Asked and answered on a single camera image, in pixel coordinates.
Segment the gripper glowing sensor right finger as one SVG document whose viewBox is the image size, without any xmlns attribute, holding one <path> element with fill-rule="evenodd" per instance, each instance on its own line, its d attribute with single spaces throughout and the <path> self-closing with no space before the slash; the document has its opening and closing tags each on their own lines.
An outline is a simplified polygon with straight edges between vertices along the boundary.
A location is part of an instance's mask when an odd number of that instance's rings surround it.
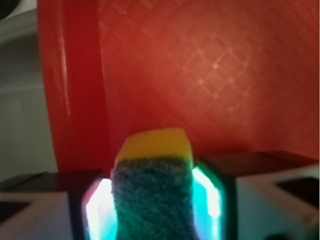
<svg viewBox="0 0 320 240">
<path fill-rule="evenodd" d="M 319 239 L 318 160 L 286 151 L 202 156 L 192 174 L 200 239 Z"/>
</svg>

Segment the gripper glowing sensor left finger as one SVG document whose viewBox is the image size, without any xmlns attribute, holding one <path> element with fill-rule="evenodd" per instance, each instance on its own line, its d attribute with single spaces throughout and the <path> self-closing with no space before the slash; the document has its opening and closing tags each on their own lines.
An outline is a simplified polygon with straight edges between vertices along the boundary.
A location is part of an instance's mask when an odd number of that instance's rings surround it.
<svg viewBox="0 0 320 240">
<path fill-rule="evenodd" d="M 2 240 L 114 240 L 112 182 L 100 170 L 21 174 L 0 183 Z"/>
</svg>

